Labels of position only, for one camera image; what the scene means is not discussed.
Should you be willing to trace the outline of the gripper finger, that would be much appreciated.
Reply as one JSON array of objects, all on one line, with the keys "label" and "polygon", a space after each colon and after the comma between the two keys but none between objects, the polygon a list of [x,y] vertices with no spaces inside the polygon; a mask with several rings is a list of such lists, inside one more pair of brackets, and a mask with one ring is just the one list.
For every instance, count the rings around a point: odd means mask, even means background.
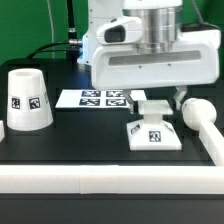
[{"label": "gripper finger", "polygon": [[181,102],[184,99],[185,95],[187,94],[187,87],[186,86],[177,86],[176,93],[174,94],[174,101],[176,105],[176,109],[181,109]]},{"label": "gripper finger", "polygon": [[130,90],[124,90],[123,94],[124,94],[124,97],[125,97],[126,101],[129,104],[130,113],[135,114],[137,112],[138,105],[137,105],[137,102],[134,101],[133,98],[131,97],[131,91]]}]

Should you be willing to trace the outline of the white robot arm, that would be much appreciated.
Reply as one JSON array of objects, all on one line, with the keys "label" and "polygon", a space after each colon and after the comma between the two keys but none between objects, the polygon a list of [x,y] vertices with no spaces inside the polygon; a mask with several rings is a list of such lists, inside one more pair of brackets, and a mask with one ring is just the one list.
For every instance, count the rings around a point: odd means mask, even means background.
[{"label": "white robot arm", "polygon": [[184,26],[182,9],[183,0],[88,0],[78,62],[90,67],[92,86],[122,90],[135,113],[134,89],[175,87],[180,105],[188,86],[216,82],[221,32]]}]

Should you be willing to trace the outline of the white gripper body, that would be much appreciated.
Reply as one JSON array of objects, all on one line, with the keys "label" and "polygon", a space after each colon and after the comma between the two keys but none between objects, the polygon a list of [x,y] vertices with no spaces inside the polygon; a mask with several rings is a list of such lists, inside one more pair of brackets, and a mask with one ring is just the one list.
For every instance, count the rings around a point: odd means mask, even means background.
[{"label": "white gripper body", "polygon": [[96,39],[91,82],[98,90],[208,84],[219,77],[218,29],[184,32],[168,51],[140,53],[143,22],[124,16],[100,26]]}]

